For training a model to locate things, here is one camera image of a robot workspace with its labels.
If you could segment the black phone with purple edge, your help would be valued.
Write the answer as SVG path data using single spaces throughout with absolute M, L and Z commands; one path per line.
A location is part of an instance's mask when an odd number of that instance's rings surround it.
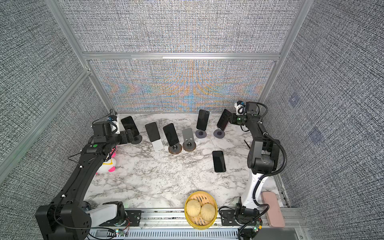
M 224 109 L 217 123 L 218 129 L 220 129 L 221 131 L 225 131 L 231 117 L 232 113 L 227 109 Z

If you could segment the right arm mounting base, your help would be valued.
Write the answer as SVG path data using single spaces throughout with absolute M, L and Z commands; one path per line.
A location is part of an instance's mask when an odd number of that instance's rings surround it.
M 249 221 L 251 221 L 250 225 L 263 225 L 258 209 L 248 209 L 239 203 L 234 208 L 222 206 L 218 209 L 218 213 L 223 226 L 242 226 Z

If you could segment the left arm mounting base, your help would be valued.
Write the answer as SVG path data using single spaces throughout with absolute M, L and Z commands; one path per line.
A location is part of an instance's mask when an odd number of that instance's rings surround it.
M 108 219 L 100 224 L 101 227 L 127 227 L 128 225 L 133 227 L 139 226 L 142 217 L 141 210 L 125 210 L 124 204 L 118 201 L 103 203 L 103 207 L 107 205 L 117 207 L 117 213 L 113 219 Z

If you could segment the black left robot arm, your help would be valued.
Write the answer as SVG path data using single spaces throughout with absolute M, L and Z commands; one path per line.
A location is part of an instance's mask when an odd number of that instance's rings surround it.
M 126 144 L 125 133 L 95 136 L 93 143 L 84 146 L 79 165 L 58 195 L 48 204 L 40 206 L 35 214 L 45 240 L 84 240 L 93 228 L 105 222 L 126 223 L 126 212 L 121 202 L 112 202 L 95 220 L 82 209 L 85 194 L 97 170 L 108 154 L 118 145 Z

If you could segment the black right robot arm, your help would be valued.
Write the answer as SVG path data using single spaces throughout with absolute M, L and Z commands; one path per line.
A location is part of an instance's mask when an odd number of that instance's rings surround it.
M 260 204 L 257 200 L 261 195 L 266 179 L 272 176 L 277 169 L 280 152 L 279 141 L 271 138 L 264 126 L 263 118 L 268 112 L 266 105 L 257 102 L 237 101 L 235 109 L 236 112 L 230 117 L 230 123 L 247 127 L 253 138 L 247 157 L 249 179 L 239 204 L 242 208 L 252 210 L 257 207 L 264 208 L 263 213 L 266 213 L 270 206 L 265 203 Z

